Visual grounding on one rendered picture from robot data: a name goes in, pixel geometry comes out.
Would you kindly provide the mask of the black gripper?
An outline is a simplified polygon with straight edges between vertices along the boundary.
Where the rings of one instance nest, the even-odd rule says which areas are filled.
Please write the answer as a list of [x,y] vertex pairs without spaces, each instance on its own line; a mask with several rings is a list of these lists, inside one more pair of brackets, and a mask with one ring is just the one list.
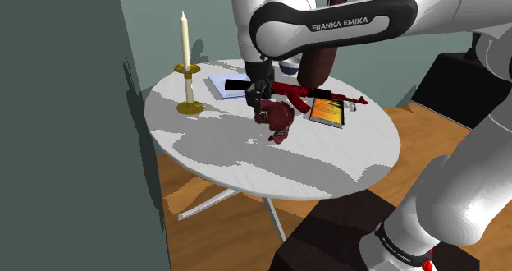
[[246,103],[260,113],[260,101],[272,97],[272,86],[275,81],[275,71],[271,60],[262,62],[245,62],[245,72],[251,81],[251,86],[245,91]]

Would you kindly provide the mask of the dark red bag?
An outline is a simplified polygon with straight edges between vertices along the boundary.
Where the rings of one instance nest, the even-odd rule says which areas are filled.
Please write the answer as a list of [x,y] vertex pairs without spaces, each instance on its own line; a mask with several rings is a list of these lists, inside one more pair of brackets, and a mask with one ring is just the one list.
[[254,120],[258,124],[268,124],[273,133],[268,140],[276,144],[282,143],[289,134],[295,118],[295,110],[286,102],[262,100],[254,110]]

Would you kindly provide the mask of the red and black toy rifle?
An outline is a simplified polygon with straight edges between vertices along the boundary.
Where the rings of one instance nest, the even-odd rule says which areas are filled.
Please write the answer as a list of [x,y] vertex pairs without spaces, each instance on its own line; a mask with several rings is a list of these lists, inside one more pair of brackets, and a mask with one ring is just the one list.
[[351,103],[367,104],[363,96],[358,99],[346,97],[343,94],[332,93],[330,90],[319,88],[309,88],[305,86],[290,85],[286,83],[274,82],[272,86],[272,94],[284,95],[291,104],[301,111],[307,113],[311,108],[301,99],[302,97],[328,99],[333,101],[347,101]]

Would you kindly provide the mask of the pale blue paper sheet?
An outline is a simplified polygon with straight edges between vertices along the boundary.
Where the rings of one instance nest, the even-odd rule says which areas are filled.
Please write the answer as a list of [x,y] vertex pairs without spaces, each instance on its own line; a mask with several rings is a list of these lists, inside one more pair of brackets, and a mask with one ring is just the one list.
[[208,78],[224,99],[244,97],[244,91],[251,85],[251,81],[245,73],[214,75]]

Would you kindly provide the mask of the white and blue bowl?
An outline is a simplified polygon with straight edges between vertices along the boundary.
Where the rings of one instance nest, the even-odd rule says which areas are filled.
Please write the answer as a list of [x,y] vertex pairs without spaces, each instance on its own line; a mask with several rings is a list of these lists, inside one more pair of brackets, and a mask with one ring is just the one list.
[[280,70],[283,74],[288,76],[293,76],[299,72],[299,66],[301,62],[301,55],[296,55],[286,60],[282,60],[278,62]]

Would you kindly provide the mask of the round white table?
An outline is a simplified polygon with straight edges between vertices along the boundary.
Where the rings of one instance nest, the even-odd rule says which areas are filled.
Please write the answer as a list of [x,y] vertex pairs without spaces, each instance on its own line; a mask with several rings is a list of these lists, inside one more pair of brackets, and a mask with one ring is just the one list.
[[323,200],[365,190],[380,181],[400,154],[393,121],[372,100],[345,112],[342,128],[324,125],[298,113],[288,137],[269,140],[267,126],[254,121],[243,98],[223,98],[211,77],[238,75],[241,60],[205,62],[193,77],[194,97],[204,109],[179,113],[185,101],[181,73],[172,72],[149,92],[144,116],[162,150],[183,168],[222,187],[208,201],[214,205],[234,194],[263,199]]

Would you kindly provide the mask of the tall brown vase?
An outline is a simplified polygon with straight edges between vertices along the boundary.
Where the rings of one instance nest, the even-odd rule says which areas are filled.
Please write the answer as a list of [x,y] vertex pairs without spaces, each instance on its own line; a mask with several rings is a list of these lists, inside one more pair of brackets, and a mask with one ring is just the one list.
[[[328,6],[342,4],[348,0],[326,0]],[[317,88],[329,77],[336,58],[337,48],[318,48],[303,53],[297,81],[299,85]]]

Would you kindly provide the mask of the orange book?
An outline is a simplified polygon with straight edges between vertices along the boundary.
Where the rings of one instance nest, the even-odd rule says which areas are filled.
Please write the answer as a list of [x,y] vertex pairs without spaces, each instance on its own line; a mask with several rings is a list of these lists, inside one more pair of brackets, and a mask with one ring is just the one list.
[[344,106],[338,101],[315,98],[311,107],[309,120],[336,128],[345,125]]

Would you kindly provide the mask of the gold candlestick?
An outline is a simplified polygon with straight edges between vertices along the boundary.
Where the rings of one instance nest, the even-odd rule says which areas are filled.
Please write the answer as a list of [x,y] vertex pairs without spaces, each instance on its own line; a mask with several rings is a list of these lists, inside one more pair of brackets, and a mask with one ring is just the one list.
[[204,110],[204,105],[199,101],[194,100],[192,85],[192,76],[193,74],[200,72],[200,67],[192,64],[189,69],[186,69],[184,64],[178,64],[174,66],[174,70],[175,72],[181,73],[185,79],[185,102],[179,103],[176,110],[185,115],[201,113]]

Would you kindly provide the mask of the cream candle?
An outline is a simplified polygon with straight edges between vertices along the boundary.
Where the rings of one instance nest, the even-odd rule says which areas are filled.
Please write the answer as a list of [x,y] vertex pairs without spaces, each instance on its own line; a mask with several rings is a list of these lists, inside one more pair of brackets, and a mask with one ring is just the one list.
[[183,53],[183,65],[185,70],[185,97],[187,103],[194,102],[193,90],[192,90],[192,78],[191,78],[191,61],[190,61],[190,40],[188,30],[188,20],[185,13],[181,12],[180,18],[181,25],[181,44]]

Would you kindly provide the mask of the dark robot stand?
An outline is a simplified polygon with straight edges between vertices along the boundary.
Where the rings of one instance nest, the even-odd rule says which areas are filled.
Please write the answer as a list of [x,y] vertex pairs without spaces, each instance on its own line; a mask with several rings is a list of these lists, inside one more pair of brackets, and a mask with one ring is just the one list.
[[391,255],[366,265],[359,242],[394,209],[369,190],[321,200],[276,251],[268,271],[481,271],[479,260],[444,242],[418,267]]

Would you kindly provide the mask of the black cabinet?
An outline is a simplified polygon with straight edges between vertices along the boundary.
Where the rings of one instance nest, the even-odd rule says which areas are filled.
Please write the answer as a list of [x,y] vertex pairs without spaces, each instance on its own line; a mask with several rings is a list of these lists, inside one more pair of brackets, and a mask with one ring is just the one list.
[[473,129],[512,90],[512,83],[487,70],[478,60],[474,33],[465,53],[441,53],[429,68],[412,101]]

